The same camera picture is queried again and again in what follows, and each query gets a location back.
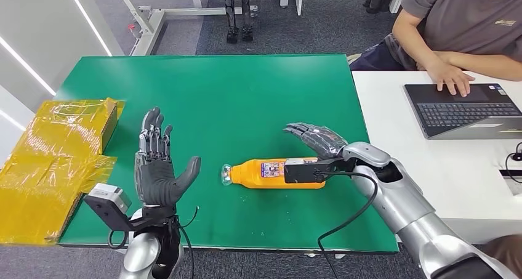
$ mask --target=orange bottle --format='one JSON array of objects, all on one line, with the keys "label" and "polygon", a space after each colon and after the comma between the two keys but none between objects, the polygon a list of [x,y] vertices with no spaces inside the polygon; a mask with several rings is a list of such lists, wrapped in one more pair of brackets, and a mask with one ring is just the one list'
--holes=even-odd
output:
[{"label": "orange bottle", "polygon": [[254,159],[236,166],[225,164],[221,169],[221,179],[224,185],[241,184],[247,188],[322,188],[325,182],[284,182],[284,165],[313,162],[317,162],[317,158]]}]

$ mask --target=yellow plastic wrap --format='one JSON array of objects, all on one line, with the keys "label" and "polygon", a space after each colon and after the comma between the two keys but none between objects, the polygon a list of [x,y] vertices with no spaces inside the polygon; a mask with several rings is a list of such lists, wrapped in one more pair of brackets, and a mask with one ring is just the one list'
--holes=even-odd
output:
[{"label": "yellow plastic wrap", "polygon": [[49,245],[82,193],[106,182],[116,158],[102,151],[124,103],[44,102],[0,171],[0,243]]},{"label": "yellow plastic wrap", "polygon": [[117,101],[78,100],[42,103],[12,154],[101,155],[117,122]]},{"label": "yellow plastic wrap", "polygon": [[0,171],[0,243],[54,244],[80,193],[106,182],[116,158],[14,155]]}]

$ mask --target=gray t-shirt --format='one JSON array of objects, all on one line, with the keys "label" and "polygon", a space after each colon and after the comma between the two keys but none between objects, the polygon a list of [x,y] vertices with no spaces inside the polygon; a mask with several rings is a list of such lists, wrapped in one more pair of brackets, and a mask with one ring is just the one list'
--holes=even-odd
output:
[{"label": "gray t-shirt", "polygon": [[[522,62],[522,0],[403,0],[403,9],[426,19],[422,36],[433,51],[502,54]],[[407,70],[415,61],[389,34],[391,55]]]}]

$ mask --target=laptop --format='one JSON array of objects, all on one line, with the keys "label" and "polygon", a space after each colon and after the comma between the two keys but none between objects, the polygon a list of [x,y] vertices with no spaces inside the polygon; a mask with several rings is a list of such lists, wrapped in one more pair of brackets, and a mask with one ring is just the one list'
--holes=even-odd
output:
[{"label": "laptop", "polygon": [[436,85],[404,85],[428,139],[522,139],[522,113],[498,84],[471,84],[466,97]]}]

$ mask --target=power cord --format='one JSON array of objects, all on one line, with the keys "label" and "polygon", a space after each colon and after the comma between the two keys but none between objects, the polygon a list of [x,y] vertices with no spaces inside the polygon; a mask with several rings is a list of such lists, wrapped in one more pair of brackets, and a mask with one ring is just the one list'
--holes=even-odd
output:
[{"label": "power cord", "polygon": [[188,252],[190,253],[190,264],[192,271],[190,273],[190,278],[194,279],[194,253],[192,252],[192,245],[190,244],[190,240],[188,239],[188,235],[185,232],[185,229],[183,227],[180,227],[181,232],[183,233],[183,236],[185,236],[185,240],[187,241],[188,245]]},{"label": "power cord", "polygon": [[194,219],[198,215],[198,210],[199,210],[199,206],[196,206],[196,211],[194,212],[194,216],[192,216],[192,219],[186,225],[180,226],[180,230],[183,233],[183,236],[185,236],[185,240],[187,241],[188,252],[190,253],[190,264],[191,264],[191,268],[192,268],[192,272],[190,273],[190,278],[192,278],[192,279],[194,279],[194,253],[192,252],[192,245],[190,244],[190,240],[188,239],[188,235],[185,232],[184,228],[186,228],[190,224],[192,224],[192,222],[194,221]]},{"label": "power cord", "polygon": [[341,171],[339,171],[339,172],[319,172],[318,171],[315,174],[316,175],[317,174],[324,174],[324,175],[327,175],[327,176],[360,176],[360,177],[364,177],[366,179],[371,180],[372,183],[374,184],[374,191],[373,191],[372,195],[370,196],[370,198],[368,198],[368,201],[366,202],[366,204],[364,204],[363,207],[361,207],[355,214],[350,216],[350,218],[347,219],[345,222],[343,222],[342,224],[336,226],[332,230],[322,234],[321,236],[319,236],[319,238],[317,238],[317,244],[319,245],[319,248],[321,248],[321,253],[324,255],[324,258],[326,258],[326,261],[330,265],[330,269],[332,269],[332,272],[334,273],[335,279],[339,279],[338,276],[337,276],[337,273],[335,272],[334,265],[332,264],[332,262],[330,261],[330,259],[326,255],[326,251],[324,250],[323,244],[321,244],[321,240],[326,238],[326,237],[328,237],[329,235],[332,235],[333,233],[339,231],[340,229],[346,227],[347,225],[349,225],[351,222],[356,220],[363,212],[365,212],[368,209],[368,207],[370,207],[370,205],[373,203],[373,201],[375,200],[375,198],[377,196],[377,192],[378,192],[378,190],[377,190],[377,182],[371,176],[367,176],[366,174],[357,173],[357,172],[341,172]]},{"label": "power cord", "polygon": [[109,238],[107,239],[107,244],[109,245],[110,249],[116,250],[116,249],[122,248],[125,245],[125,243],[127,243],[127,238],[129,237],[129,232],[123,232],[123,239],[121,240],[121,243],[118,245],[113,244],[113,235],[114,235],[114,231],[110,230]]},{"label": "power cord", "polygon": [[507,167],[507,162],[508,162],[509,158],[513,159],[514,161],[522,161],[522,152],[519,152],[519,149],[518,149],[518,148],[520,148],[520,145],[522,145],[522,142],[519,142],[518,145],[516,145],[514,153],[510,153],[509,155],[507,155],[505,163],[504,163],[505,167],[506,167],[507,175],[509,176],[509,178],[511,178],[512,181],[514,181],[518,184],[522,184],[522,182],[520,180],[516,180],[513,177],[513,175],[511,174],[511,171],[509,171],[509,168]]}]

